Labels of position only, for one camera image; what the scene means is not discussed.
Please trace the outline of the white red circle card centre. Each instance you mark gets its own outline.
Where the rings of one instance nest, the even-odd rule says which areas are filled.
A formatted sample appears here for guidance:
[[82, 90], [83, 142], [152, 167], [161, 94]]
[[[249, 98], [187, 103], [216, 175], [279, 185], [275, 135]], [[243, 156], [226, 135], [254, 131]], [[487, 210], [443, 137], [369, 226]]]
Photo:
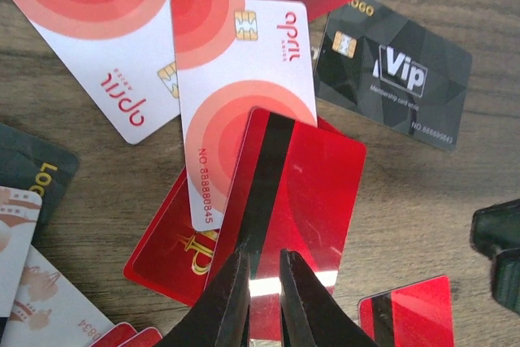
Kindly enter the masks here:
[[13, 0], [130, 144], [180, 113], [171, 0]]

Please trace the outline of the black VIP card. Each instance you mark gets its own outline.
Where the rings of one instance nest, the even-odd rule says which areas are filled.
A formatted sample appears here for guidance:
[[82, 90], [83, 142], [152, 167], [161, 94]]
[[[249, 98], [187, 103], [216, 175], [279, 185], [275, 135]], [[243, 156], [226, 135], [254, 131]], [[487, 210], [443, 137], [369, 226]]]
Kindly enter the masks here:
[[314, 69], [318, 98], [454, 150], [471, 54], [375, 0], [332, 11]]

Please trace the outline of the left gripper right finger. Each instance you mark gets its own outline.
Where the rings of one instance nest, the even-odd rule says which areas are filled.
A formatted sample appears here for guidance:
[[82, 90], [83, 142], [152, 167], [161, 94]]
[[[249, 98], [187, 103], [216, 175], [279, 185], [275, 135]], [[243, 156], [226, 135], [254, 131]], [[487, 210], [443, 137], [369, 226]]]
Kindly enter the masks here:
[[283, 346], [375, 346], [337, 305], [305, 259], [283, 249], [279, 257]]

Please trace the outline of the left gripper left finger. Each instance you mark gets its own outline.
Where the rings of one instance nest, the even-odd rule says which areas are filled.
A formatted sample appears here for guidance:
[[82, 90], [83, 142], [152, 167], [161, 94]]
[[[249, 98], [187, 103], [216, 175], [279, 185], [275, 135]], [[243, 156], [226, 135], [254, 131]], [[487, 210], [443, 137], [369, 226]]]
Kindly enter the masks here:
[[249, 272], [249, 256], [231, 254], [195, 305], [156, 345], [248, 346]]

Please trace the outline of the dark LOGO card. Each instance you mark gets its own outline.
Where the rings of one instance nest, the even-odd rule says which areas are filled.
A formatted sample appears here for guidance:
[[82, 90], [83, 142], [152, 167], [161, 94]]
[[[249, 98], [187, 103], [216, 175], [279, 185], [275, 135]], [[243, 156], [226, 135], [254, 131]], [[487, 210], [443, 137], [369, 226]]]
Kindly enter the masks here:
[[79, 159], [72, 152], [1, 125], [1, 185], [33, 191], [42, 199], [34, 240], [51, 220], [78, 166]]

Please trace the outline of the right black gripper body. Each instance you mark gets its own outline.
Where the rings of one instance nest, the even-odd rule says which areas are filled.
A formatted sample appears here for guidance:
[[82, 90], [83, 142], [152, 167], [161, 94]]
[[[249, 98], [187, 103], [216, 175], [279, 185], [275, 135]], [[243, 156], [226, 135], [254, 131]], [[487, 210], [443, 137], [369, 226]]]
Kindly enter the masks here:
[[519, 200], [477, 210], [472, 217], [471, 247], [491, 261], [492, 298], [519, 312]]

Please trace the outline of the red card black stripe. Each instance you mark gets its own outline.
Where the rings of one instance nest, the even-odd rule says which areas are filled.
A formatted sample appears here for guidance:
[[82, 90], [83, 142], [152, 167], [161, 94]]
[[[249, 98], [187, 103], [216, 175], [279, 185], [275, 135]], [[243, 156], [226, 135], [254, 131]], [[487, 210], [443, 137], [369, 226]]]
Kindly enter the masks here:
[[365, 297], [361, 329], [379, 346], [453, 347], [450, 281], [446, 275]]

